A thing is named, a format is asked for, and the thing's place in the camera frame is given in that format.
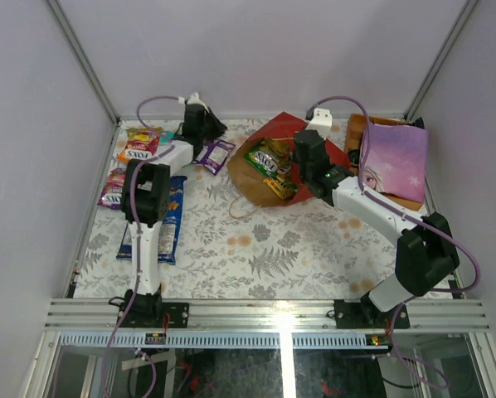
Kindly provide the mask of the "purple chocolate bar wrapper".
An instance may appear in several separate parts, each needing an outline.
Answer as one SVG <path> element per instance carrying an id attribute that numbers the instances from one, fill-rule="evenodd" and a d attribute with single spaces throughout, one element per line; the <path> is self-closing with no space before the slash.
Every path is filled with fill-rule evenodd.
<path id="1" fill-rule="evenodd" d="M 192 164 L 203 166 L 213 176 L 216 176 L 226 165 L 227 159 L 232 154 L 236 145 L 222 139 L 215 139 L 205 143 L 202 151 L 192 161 Z"/>

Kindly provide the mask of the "teal snack packet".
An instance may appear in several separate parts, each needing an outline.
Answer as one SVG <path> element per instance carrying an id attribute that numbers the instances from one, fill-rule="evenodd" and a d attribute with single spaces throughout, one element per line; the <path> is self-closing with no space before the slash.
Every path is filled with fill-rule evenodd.
<path id="1" fill-rule="evenodd" d="M 179 137 L 180 137 L 180 134 L 176 131 L 162 131 L 160 133 L 158 146 L 159 147 L 168 147 L 173 140 L 175 140 L 176 138 L 179 138 Z"/>

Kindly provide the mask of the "yellow snack bar wrapper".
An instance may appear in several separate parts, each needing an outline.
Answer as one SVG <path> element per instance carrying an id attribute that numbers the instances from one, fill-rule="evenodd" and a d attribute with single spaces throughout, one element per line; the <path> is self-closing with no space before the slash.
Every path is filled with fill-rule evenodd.
<path id="1" fill-rule="evenodd" d="M 263 183 L 268 186 L 274 194 L 282 200 L 289 200 L 298 191 L 298 186 L 289 180 L 281 180 L 279 178 L 267 177 Z"/>

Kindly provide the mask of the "green Fox's candy bag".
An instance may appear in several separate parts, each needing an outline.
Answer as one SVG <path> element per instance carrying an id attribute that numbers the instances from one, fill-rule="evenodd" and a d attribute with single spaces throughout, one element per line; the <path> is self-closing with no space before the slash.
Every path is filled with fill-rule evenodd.
<path id="1" fill-rule="evenodd" d="M 265 177 L 291 181 L 292 151 L 284 140 L 264 138 L 245 155 L 245 160 Z"/>

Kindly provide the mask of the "orange Fox's candy bag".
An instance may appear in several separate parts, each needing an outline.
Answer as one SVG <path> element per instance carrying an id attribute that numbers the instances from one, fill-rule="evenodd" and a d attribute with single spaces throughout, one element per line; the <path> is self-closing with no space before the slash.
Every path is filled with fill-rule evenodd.
<path id="1" fill-rule="evenodd" d="M 129 128 L 126 130 L 124 145 L 116 156 L 122 163 L 132 159 L 144 160 L 156 154 L 161 140 L 162 128 Z"/>

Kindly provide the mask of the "red paper bag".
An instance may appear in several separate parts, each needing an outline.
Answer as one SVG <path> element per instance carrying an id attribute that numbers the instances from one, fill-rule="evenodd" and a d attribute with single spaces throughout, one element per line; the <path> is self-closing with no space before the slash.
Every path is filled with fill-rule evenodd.
<path id="1" fill-rule="evenodd" d="M 227 164 L 231 180 L 252 204 L 291 206 L 312 194 L 292 161 L 294 135 L 307 123 L 282 112 L 253 133 Z"/>

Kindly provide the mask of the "blue Doritos chip bag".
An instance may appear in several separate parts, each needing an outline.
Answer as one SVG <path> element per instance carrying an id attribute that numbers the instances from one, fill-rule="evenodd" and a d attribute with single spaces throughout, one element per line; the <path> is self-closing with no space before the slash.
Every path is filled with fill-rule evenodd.
<path id="1" fill-rule="evenodd" d="M 182 209 L 184 200 L 184 183 L 186 176 L 171 177 L 168 211 L 162 222 L 158 238 L 158 262 L 175 265 L 175 254 L 182 225 Z M 115 257 L 117 260 L 131 260 L 131 232 L 129 223 L 124 228 L 124 234 Z"/>

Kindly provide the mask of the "purple Fox's candy bag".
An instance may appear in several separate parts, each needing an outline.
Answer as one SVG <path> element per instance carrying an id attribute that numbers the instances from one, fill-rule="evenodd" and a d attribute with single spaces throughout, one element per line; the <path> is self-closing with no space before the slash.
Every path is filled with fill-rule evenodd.
<path id="1" fill-rule="evenodd" d="M 98 206 L 111 210 L 119 210 L 121 207 L 121 197 L 124 188 L 126 170 L 118 167 L 109 173 L 106 183 L 97 201 Z"/>

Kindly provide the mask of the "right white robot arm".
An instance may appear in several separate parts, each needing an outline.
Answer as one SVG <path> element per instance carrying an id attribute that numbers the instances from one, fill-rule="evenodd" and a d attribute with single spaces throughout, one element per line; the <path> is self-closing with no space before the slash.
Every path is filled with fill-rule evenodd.
<path id="1" fill-rule="evenodd" d="M 359 216 L 396 247 L 394 273 L 360 299 L 359 313 L 366 325 L 381 326 L 399 304 L 429 293 L 460 265 L 444 216 L 394 207 L 360 177 L 332 164 L 318 132 L 304 129 L 294 136 L 293 160 L 314 197 Z"/>

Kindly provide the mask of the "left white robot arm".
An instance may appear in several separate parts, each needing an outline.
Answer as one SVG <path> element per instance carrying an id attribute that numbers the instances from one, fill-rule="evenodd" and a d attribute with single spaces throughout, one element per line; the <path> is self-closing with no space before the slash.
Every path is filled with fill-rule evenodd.
<path id="1" fill-rule="evenodd" d="M 128 222 L 131 236 L 134 288 L 129 291 L 127 306 L 137 304 L 135 317 L 146 327 L 163 321 L 161 282 L 158 270 L 160 227 L 168 213 L 171 176 L 191 163 L 203 147 L 219 138 L 226 126 L 196 93 L 187 98 L 171 99 L 184 105 L 181 132 L 169 138 L 141 118 L 142 107 L 155 96 L 138 105 L 136 116 L 147 133 L 152 135 L 152 149 L 143 155 L 129 156 L 120 209 Z"/>

